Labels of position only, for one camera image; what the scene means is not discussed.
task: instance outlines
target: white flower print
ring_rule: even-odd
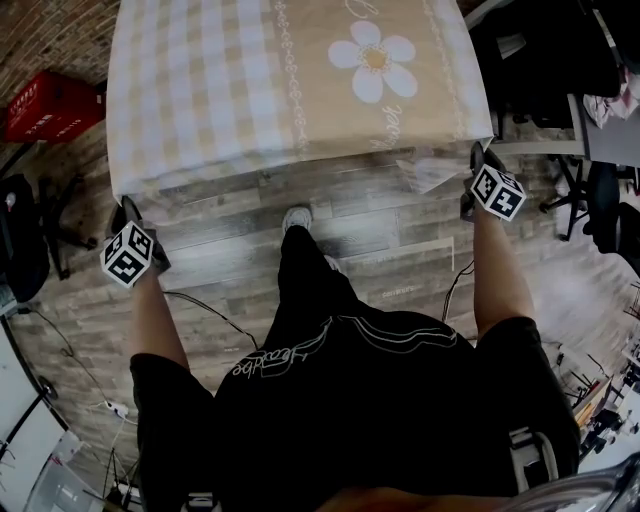
[[[356,41],[336,41],[329,47],[329,61],[341,69],[355,68],[353,92],[366,103],[378,103],[382,98],[384,79],[398,96],[411,98],[418,91],[413,74],[398,62],[408,62],[416,56],[416,48],[402,36],[381,40],[380,29],[370,21],[351,25]]]

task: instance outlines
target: beige checkered tablecloth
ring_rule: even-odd
[[[114,194],[492,135],[455,0],[123,0]]]

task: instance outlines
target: brick wall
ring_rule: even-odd
[[[105,80],[119,5],[120,0],[0,0],[2,118],[9,101],[43,69],[91,84]],[[15,148],[0,144],[0,166]]]

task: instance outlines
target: shoe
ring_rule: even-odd
[[[311,229],[312,218],[311,210],[309,210],[309,208],[305,208],[304,206],[294,206],[293,208],[289,208],[282,220],[282,234],[286,234],[287,230],[291,226],[302,226],[304,229],[309,231]]]
[[[331,256],[327,254],[324,255],[324,259],[327,260],[327,263],[331,267],[331,270],[335,270],[336,272],[339,272],[343,276],[345,275],[345,273],[340,268],[340,264],[335,259],[333,259]]]

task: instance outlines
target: white cable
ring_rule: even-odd
[[[115,450],[113,451],[113,457],[116,459],[116,462],[118,463],[118,465],[120,466],[120,469],[124,473],[124,478],[127,481],[127,487],[129,487],[131,485],[129,483],[129,477],[127,476],[127,472],[124,470],[124,466],[122,465],[122,462],[120,462],[120,457],[118,457],[118,454],[116,453]]]
[[[89,416],[91,417],[91,422],[93,423],[93,426],[95,427],[95,429],[98,431],[98,434],[100,435],[100,439],[102,439],[102,442],[106,445],[106,441],[104,439],[104,436],[102,435],[102,431],[98,428],[98,424],[96,423],[96,419],[93,416],[93,409],[97,409],[98,407],[100,407],[101,405],[105,405],[105,402],[100,402],[99,404],[95,404],[95,405],[91,405],[89,407],[87,407],[87,411],[89,411]],[[122,472],[124,473],[124,477],[127,480],[127,485],[129,485],[129,477],[127,476],[127,472],[124,469],[124,466],[122,464],[122,462],[120,461],[120,458],[118,457],[118,454],[116,453],[114,447],[116,444],[116,441],[118,440],[118,437],[120,436],[120,433],[122,432],[122,428],[124,427],[125,422],[128,423],[132,423],[134,425],[137,425],[137,423],[134,423],[133,421],[130,421],[126,418],[120,418],[122,421],[120,422],[120,427],[118,427],[118,432],[116,432],[115,437],[113,438],[113,441],[111,442],[111,448],[109,449],[109,451],[113,450],[113,455],[115,460],[118,462],[118,464],[120,465],[120,469],[122,470]]]

